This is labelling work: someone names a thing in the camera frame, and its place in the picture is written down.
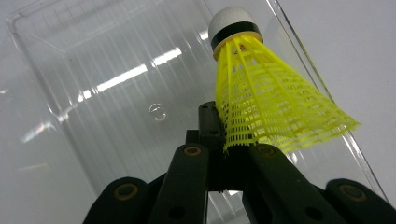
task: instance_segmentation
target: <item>yellow shuttlecock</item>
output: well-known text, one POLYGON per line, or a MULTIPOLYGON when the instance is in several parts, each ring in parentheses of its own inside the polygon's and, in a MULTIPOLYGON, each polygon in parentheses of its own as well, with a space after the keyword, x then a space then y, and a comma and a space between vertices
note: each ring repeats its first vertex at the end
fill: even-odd
POLYGON ((241 7, 216 14, 209 38, 218 61, 216 108, 226 132, 224 150, 266 143, 286 153, 359 125, 265 47, 241 7))

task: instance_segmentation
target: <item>white background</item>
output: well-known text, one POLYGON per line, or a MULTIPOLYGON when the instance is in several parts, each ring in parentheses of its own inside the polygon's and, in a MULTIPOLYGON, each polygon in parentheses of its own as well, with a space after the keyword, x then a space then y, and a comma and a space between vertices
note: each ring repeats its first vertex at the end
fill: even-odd
MULTIPOLYGON (((6 18, 31 2, 34 1, 0 2, 0 91, 6 90, 7 85, 18 85, 15 80, 26 72, 26 68, 21 65, 21 57, 15 54, 6 18)), ((391 204, 396 206, 396 1, 279 2, 335 102, 362 123, 353 134, 391 204)), ((65 153, 68 146, 62 146, 64 150, 58 147, 58 151, 45 151, 40 148, 11 145, 12 142, 7 139, 9 135, 17 129, 27 129, 31 126, 27 124, 27 120, 26 127, 14 127, 10 122, 19 115, 12 114, 13 110, 10 107, 19 106, 19 103, 14 105, 18 98, 1 97, 3 96, 0 95, 1 222, 40 223, 40 217, 36 220, 24 217, 28 218, 30 213, 46 214, 48 206, 55 206, 51 211, 59 210, 60 215, 57 217, 56 213, 49 214, 52 218, 45 220, 52 220, 53 223, 73 223, 81 220, 87 212, 83 209, 92 204, 94 195, 85 188, 88 184, 84 181, 84 175, 78 165, 66 162, 73 159, 73 155, 65 153), (29 151, 18 154, 9 151, 10 147, 21 147, 22 150, 29 151), (55 160, 57 165, 53 166, 57 167, 56 169, 42 162, 47 156, 52 157, 52 160, 59 157, 55 160), (37 173, 29 173, 34 169, 40 170, 37 173), (24 186, 23 183, 31 183, 26 179, 32 175, 35 175, 34 179, 38 181, 34 182, 33 186, 24 186), (43 184, 47 182, 50 182, 54 189, 43 184), (79 195, 80 204, 73 204, 67 200, 69 193, 79 195), (61 210, 64 209, 76 216, 62 217, 64 213, 61 210)), ((35 107, 31 107, 30 109, 35 111, 35 114, 32 112, 32 116, 44 117, 39 109, 42 106, 45 104, 36 103, 36 111, 35 107)))

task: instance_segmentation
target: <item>yellow nylon mesh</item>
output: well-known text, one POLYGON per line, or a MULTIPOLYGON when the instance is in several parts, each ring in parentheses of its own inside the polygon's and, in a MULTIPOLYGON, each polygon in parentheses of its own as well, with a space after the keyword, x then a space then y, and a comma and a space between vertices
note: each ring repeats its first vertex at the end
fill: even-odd
POLYGON ((226 132, 224 150, 266 143, 286 153, 359 125, 252 36, 230 39, 218 63, 216 107, 226 132))

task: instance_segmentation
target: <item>clear plastic box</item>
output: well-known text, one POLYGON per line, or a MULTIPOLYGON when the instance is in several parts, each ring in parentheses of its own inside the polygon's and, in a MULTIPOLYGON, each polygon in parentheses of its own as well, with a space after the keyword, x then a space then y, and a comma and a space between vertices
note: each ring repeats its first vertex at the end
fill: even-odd
MULTIPOLYGON (((37 1, 14 14, 9 29, 53 119, 24 135, 60 127, 91 187, 162 175, 198 105, 213 101, 216 62, 207 26, 229 6, 247 9, 264 43, 328 93, 276 0, 37 1)), ((311 183, 361 182, 385 197, 351 133, 288 154, 311 183)), ((247 223, 241 193, 210 193, 208 223, 247 223)))

